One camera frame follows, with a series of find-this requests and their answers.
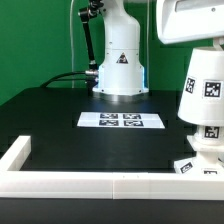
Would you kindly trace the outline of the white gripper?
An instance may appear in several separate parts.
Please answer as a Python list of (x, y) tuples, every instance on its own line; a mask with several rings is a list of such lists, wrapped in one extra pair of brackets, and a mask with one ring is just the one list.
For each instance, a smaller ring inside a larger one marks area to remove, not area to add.
[(224, 0), (157, 0), (156, 26), (164, 44), (214, 38), (224, 50)]

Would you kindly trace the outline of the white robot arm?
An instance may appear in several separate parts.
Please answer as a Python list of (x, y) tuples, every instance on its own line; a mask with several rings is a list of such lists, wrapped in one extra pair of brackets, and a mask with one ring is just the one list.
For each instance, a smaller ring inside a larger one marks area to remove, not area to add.
[[(140, 25), (125, 0), (103, 0), (105, 58), (93, 93), (112, 101), (147, 95), (139, 61)], [(224, 37), (224, 0), (156, 0), (156, 27), (164, 44)]]

